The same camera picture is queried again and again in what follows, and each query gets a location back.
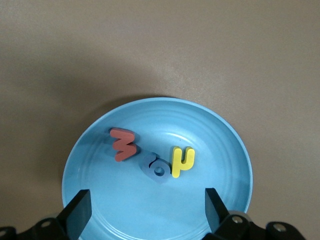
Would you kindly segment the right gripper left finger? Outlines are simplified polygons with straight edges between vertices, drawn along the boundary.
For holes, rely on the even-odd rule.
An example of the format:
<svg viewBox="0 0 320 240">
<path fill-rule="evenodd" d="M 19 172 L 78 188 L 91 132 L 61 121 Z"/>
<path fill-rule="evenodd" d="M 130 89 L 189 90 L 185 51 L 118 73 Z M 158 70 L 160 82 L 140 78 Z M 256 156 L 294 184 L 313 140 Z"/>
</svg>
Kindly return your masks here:
<svg viewBox="0 0 320 240">
<path fill-rule="evenodd" d="M 91 192 L 80 190 L 57 217 L 38 221 L 18 233 L 12 226 L 0 228 L 2 240 L 77 240 L 92 216 Z"/>
</svg>

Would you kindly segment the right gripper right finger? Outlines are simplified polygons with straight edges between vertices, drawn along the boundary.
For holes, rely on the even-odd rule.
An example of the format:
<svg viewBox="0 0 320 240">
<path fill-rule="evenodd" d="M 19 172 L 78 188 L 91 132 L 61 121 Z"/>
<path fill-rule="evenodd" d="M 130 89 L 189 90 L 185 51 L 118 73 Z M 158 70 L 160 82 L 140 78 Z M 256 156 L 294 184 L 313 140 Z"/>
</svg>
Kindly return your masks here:
<svg viewBox="0 0 320 240">
<path fill-rule="evenodd" d="M 229 211 L 215 188 L 205 189 L 205 215 L 211 232 L 205 240 L 304 240 L 293 225 L 271 221 L 266 226 L 256 225 L 241 211 Z"/>
</svg>

